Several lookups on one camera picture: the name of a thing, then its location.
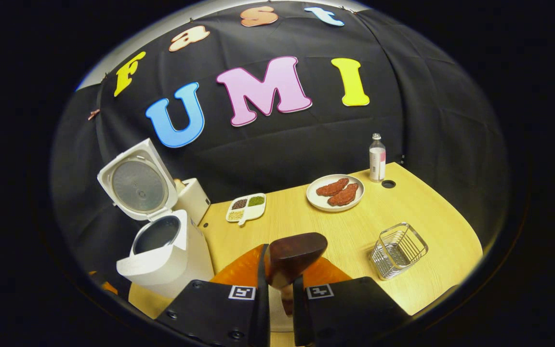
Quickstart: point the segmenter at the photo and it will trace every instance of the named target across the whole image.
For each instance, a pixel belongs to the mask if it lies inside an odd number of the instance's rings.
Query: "meat patty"
[[[357,195],[357,189],[359,189],[359,184],[349,184],[346,189],[330,197],[327,202],[331,206],[344,206],[350,204]]]
[[[339,193],[348,184],[348,178],[341,178],[330,185],[322,186],[317,189],[320,196],[333,196]]]

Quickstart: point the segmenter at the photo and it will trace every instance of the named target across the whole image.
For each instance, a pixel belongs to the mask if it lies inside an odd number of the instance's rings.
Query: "beans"
[[[229,220],[238,220],[241,219],[241,217],[243,217],[243,211],[232,211],[228,215]]]
[[[241,200],[235,202],[233,204],[233,209],[242,209],[243,207],[245,207],[246,202],[247,202],[247,199],[241,199]]]
[[[263,203],[264,198],[262,196],[254,196],[252,199],[250,199],[250,203],[248,204],[248,206],[262,205]]]

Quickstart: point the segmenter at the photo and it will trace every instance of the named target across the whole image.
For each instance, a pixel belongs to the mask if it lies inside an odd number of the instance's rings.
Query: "wire basket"
[[[370,261],[379,277],[387,280],[419,261],[427,250],[427,244],[414,228],[403,222],[381,232],[370,253]]]

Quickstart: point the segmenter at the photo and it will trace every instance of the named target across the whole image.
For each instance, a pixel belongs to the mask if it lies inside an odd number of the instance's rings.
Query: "foam letter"
[[[115,89],[115,96],[119,95],[121,91],[132,83],[130,75],[136,72],[138,68],[138,63],[136,61],[141,60],[143,57],[145,57],[145,52],[140,52],[136,57],[133,57],[132,60],[117,70],[117,88]]]
[[[305,96],[301,88],[295,69],[296,64],[295,57],[279,57],[271,60],[267,64],[262,82],[240,67],[220,73],[216,80],[226,87],[233,104],[234,116],[231,124],[234,127],[240,127],[256,119],[256,112],[249,109],[245,98],[265,116],[271,115],[276,91],[280,98],[277,105],[279,112],[295,112],[312,106],[312,100]]]
[[[273,13],[273,7],[263,6],[246,9],[241,13],[241,24],[244,27],[257,27],[271,24],[278,20],[278,15]]]
[[[344,97],[342,103],[346,106],[365,106],[370,103],[370,98],[363,92],[358,61],[348,58],[336,58],[331,64],[340,70],[344,82]]]
[[[187,29],[186,31],[183,31],[183,33],[180,33],[176,37],[172,38],[172,40],[170,40],[172,44],[170,45],[168,50],[171,52],[177,51],[178,49],[181,49],[188,44],[191,44],[192,42],[198,42],[203,38],[206,38],[207,36],[209,36],[209,33],[211,33],[211,31],[205,31],[205,26],[198,26]]]
[[[318,19],[322,20],[322,22],[325,22],[326,24],[331,24],[331,26],[341,27],[344,25],[344,22],[342,22],[341,20],[335,20],[333,19],[333,17],[331,17],[332,15],[334,15],[333,13],[325,11],[320,7],[307,7],[305,10],[314,13],[318,17]]]
[[[156,129],[158,138],[166,147],[183,147],[196,140],[205,127],[205,116],[196,97],[198,82],[192,82],[182,86],[174,93],[174,97],[183,101],[183,106],[190,120],[188,126],[183,130],[177,130],[168,117],[168,99],[160,99],[147,108],[145,115],[151,120]]]

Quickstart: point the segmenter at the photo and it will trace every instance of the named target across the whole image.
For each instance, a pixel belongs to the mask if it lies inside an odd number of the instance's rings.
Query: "black fabric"
[[[333,11],[345,26],[330,26],[304,11]],[[279,15],[268,26],[246,28],[238,6],[199,18],[149,42],[124,59],[99,86],[77,91],[53,145],[51,186],[55,213],[72,251],[88,270],[105,274],[127,296],[129,282],[115,262],[127,257],[146,222],[125,215],[100,187],[99,170],[119,153],[151,138],[173,177],[195,177],[212,202],[308,184],[334,173],[368,167],[373,132],[383,136],[387,162],[406,156],[409,171],[447,198],[471,223],[483,244],[500,226],[507,171],[502,136],[483,93],[440,49],[376,11],[351,13],[305,2],[272,2]],[[172,37],[205,26],[210,35],[176,52]],[[146,56],[132,84],[113,97],[117,69],[137,53]],[[233,109],[216,76],[242,67],[264,78],[271,59],[297,57],[297,73],[313,105],[233,127]],[[330,60],[359,61],[368,106],[342,105],[344,88]],[[169,100],[176,128],[187,115],[173,93],[198,82],[205,116],[202,134],[181,148],[165,147],[145,116],[148,106]],[[92,110],[101,112],[91,121]]]
[[[509,163],[489,101],[451,57],[380,13],[357,13],[386,52],[405,120],[405,167],[469,222],[482,246],[502,228]]]

